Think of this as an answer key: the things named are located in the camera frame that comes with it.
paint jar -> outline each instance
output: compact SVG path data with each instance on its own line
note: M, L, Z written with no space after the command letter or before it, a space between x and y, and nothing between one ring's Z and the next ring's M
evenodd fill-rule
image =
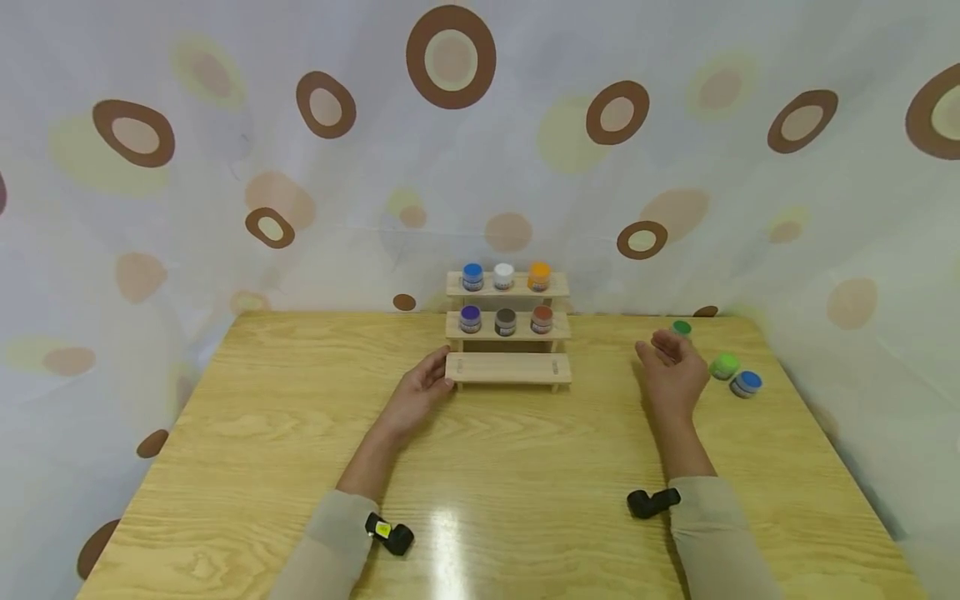
M730 382L730 391L740 397L750 397L760 391L763 381L753 371L741 371Z
M497 335L508 337L514 335L516 331L516 313L509 308L501 308L496 311L496 317L493 318L493 330Z
M690 331L693 331L693 327L690 326L686 321L674 321L670 328L677 335L682 335L685 338L690 337Z
M493 267L493 287L498 290L509 290L514 286L514 265L501 262Z
M534 292L546 291L550 287L550 265L545 262L535 262L530 265L527 287Z
M475 262L464 265L460 281L468 292L479 292L483 289L483 267Z
M710 363L710 374L721 381L726 381L733 377L739 368L740 361L736 360L736 356L724 352Z
M530 328L534 333L549 333L553 329L553 309L540 305L530 316Z
M480 309L468 304L460 309L460 330L464 333L476 333L480 330Z

green paint jar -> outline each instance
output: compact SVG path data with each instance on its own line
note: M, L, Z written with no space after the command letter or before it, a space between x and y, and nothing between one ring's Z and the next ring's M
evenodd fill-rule
M693 327L691 327L686 321L674 321L670 328L674 333L677 335L682 335L685 338L690 337L690 331L693 331Z
M726 352L714 358L713 362L710 363L710 374L723 381L733 377L739 369L740 361L736 360L736 356Z

beige sleeve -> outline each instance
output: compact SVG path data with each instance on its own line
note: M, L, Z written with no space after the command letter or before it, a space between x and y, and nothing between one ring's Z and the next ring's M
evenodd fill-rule
M670 509L670 530L691 600L783 597L729 483L719 477L678 477L669 485L681 498Z
M303 538L276 577L271 600L347 600L370 553L372 500L334 490L320 501Z

light green paint jar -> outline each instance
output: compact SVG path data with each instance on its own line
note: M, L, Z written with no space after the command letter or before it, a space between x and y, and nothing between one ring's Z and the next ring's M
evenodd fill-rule
M713 362L710 363L710 374L723 381L733 377L739 369L740 361L736 359L736 356L726 352L714 358Z

hand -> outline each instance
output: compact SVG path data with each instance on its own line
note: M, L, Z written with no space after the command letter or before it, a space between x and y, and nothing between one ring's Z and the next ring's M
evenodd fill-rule
M403 374L373 425L374 429L382 430L399 444L409 442L433 409L453 389L453 381L444 378L449 352L450 346L437 348Z
M710 379L707 363L685 337L660 329L650 344L636 343L657 421L693 422L693 408Z

